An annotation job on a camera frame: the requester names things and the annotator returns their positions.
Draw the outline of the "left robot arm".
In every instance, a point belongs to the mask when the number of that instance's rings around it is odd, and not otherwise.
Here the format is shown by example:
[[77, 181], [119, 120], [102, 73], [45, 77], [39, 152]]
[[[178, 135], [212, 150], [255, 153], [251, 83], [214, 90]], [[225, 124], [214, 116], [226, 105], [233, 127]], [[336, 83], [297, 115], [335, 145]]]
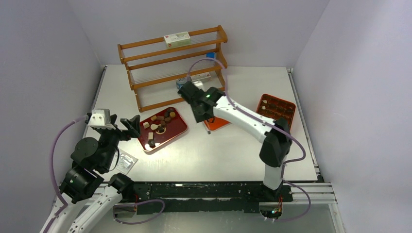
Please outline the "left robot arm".
[[[49, 172], [56, 193], [56, 202], [43, 225], [43, 233], [89, 232], [103, 215], [120, 201], [127, 202], [134, 197], [134, 181], [122, 173], [111, 177], [100, 197], [85, 210], [83, 207], [104, 183], [103, 174], [110, 172], [115, 156], [120, 155], [119, 142], [140, 136], [140, 115], [120, 121], [126, 127], [121, 130], [115, 124], [117, 115], [88, 113], [64, 126], [53, 141], [50, 151]], [[100, 134], [99, 139], [86, 137], [75, 145], [71, 154], [72, 165], [61, 184], [54, 172], [54, 152], [62, 133], [70, 126], [85, 122]]]

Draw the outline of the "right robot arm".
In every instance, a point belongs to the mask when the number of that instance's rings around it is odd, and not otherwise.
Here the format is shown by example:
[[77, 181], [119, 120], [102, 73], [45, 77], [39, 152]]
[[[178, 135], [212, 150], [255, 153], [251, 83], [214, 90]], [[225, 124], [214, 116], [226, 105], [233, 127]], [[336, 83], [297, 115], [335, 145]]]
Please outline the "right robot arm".
[[279, 197], [282, 164], [292, 145], [292, 140], [287, 136], [290, 132], [287, 120], [274, 120], [243, 108], [215, 87], [204, 91], [188, 82], [178, 90], [178, 94], [190, 105], [196, 122], [221, 118], [246, 131], [261, 143], [259, 157], [265, 164], [262, 195], [268, 201]]

